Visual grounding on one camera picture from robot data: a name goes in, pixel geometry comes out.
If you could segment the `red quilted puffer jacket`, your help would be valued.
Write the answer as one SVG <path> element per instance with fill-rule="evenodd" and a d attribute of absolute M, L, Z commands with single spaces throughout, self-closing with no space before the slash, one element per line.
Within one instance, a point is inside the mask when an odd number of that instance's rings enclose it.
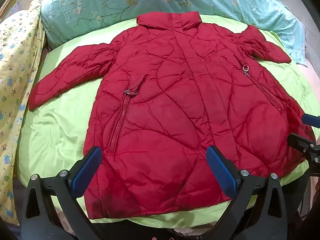
<path fill-rule="evenodd" d="M 85 192 L 90 219 L 189 211 L 227 197 L 206 162 L 216 146 L 238 168 L 283 177 L 314 140 L 303 110 L 260 60 L 290 63 L 257 27 L 234 33 L 198 12 L 151 12 L 109 44 L 73 50 L 32 89 L 29 108 L 101 79 L 84 151 L 103 161 Z"/>

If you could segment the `yellow cartoon print blanket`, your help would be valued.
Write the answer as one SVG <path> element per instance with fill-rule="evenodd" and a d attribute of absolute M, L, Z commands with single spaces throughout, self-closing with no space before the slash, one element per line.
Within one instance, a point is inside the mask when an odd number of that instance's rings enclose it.
<path fill-rule="evenodd" d="M 15 225 L 15 156 L 44 40 L 39 0 L 33 0 L 28 10 L 16 12 L 1 23 L 1 219 Z"/>

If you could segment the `teal floral quilt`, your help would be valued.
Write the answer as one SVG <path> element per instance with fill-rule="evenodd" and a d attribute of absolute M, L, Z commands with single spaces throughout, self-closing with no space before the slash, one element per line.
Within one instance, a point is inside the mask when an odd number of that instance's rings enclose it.
<path fill-rule="evenodd" d="M 305 64 L 302 23 L 279 0 L 43 0 L 41 17 L 51 48 L 148 12 L 217 15 L 276 33 L 297 64 Z"/>

